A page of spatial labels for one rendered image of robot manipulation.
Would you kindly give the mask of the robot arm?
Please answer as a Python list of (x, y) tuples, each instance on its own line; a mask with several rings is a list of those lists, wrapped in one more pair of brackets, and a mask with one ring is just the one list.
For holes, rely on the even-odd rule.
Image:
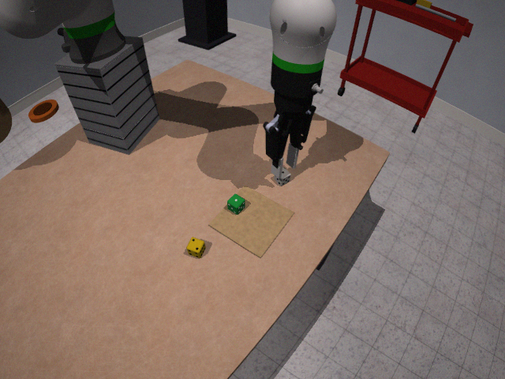
[[(273, 1), (271, 86), (277, 93), (304, 99), (324, 91), (324, 58), (336, 21), (332, 0)], [(125, 46), (112, 0), (0, 0), (0, 25), (13, 36), (39, 38), (60, 24), (62, 50), (74, 63), (97, 62)]]

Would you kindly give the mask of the tan flat mat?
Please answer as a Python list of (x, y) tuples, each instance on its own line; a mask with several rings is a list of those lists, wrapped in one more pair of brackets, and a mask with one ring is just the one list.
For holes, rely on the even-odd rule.
[(226, 205), (208, 226), (261, 258), (294, 212), (246, 185), (237, 195), (243, 210), (236, 215)]

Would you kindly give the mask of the yellow die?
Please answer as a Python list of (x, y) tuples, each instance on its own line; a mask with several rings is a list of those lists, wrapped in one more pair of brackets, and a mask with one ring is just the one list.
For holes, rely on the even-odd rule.
[(192, 237), (189, 241), (189, 244), (187, 245), (186, 249), (188, 250), (189, 255), (192, 255), (194, 257), (201, 258), (206, 246), (204, 241)]

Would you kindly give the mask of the grey die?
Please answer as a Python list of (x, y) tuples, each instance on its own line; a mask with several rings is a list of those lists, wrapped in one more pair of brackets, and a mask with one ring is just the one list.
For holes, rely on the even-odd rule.
[(274, 177), (274, 180), (280, 186), (283, 186), (283, 185), (285, 185), (286, 183), (288, 183), (290, 181), (290, 176), (291, 176), (291, 173), (285, 167), (283, 167), (282, 168), (282, 176), (281, 176), (281, 178), (278, 179), (277, 177)]

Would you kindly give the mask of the green die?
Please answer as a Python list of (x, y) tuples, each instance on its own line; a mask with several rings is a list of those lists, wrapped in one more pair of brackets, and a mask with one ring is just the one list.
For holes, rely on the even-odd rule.
[(236, 193), (227, 201), (227, 207), (233, 213), (238, 215), (245, 207), (245, 199), (238, 196)]

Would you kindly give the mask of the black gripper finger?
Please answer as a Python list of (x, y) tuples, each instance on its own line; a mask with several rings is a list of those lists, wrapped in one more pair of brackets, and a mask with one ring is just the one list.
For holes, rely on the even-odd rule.
[(296, 118), (293, 116), (290, 117), (286, 129), (283, 129), (279, 125), (278, 118), (279, 114), (277, 114), (277, 116), (270, 123), (265, 122), (263, 124), (263, 127), (265, 129), (266, 138), (266, 155), (272, 159), (271, 173), (275, 177), (281, 178), (284, 159), (283, 154), (285, 151), (288, 136), (292, 132)]
[(293, 127), (292, 133), (290, 133), (290, 143), (288, 146), (286, 163), (293, 169), (295, 169), (297, 166), (299, 150), (303, 149), (301, 143), (305, 143), (307, 140), (312, 116), (315, 110), (316, 107), (312, 105), (312, 107), (306, 111), (305, 114), (298, 114), (297, 125)]

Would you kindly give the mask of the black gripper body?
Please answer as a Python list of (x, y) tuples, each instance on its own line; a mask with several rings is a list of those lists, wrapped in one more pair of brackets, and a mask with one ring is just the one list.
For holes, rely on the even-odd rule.
[[(313, 96), (305, 99), (296, 99), (290, 98), (287, 96), (283, 96), (275, 91), (274, 95), (274, 103), (276, 107), (276, 111), (274, 114), (274, 118), (279, 114), (278, 122), (279, 125), (286, 129), (288, 126), (288, 122), (291, 116), (296, 118), (294, 126), (297, 125), (297, 116), (298, 114), (305, 114), (312, 106)], [(304, 112), (305, 111), (305, 112)], [(291, 114), (297, 113), (297, 114)]]

